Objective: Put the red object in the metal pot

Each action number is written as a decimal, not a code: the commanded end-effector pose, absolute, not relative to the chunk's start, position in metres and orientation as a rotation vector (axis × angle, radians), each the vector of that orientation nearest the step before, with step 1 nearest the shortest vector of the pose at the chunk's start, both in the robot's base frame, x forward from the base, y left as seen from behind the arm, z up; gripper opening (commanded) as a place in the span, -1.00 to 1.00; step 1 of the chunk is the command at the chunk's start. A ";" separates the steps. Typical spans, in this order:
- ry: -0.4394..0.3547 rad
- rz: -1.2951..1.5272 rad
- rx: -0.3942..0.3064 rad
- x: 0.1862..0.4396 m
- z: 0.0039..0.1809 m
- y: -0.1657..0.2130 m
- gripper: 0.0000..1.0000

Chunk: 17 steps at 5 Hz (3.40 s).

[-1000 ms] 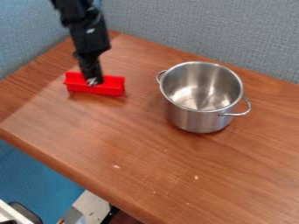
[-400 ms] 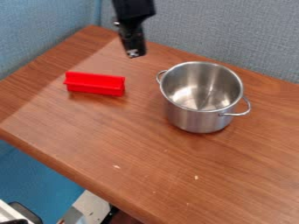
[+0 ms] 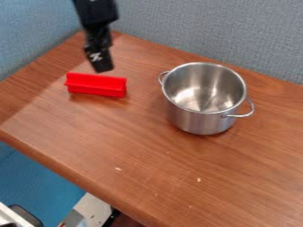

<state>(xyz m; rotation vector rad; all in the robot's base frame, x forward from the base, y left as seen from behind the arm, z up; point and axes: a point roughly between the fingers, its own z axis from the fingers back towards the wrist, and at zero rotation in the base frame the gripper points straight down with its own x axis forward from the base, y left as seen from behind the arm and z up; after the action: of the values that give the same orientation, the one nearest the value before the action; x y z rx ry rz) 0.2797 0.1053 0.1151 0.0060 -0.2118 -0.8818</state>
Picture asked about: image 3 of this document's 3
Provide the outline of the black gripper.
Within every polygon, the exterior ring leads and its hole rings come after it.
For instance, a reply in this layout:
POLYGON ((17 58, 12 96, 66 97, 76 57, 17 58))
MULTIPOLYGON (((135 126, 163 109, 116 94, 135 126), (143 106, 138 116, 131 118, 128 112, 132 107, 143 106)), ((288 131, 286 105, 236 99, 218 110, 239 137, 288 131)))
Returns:
POLYGON ((87 34, 88 43, 84 52, 96 73, 114 69, 110 55, 112 45, 110 24, 119 19, 119 11, 115 0, 72 0, 80 24, 87 34))

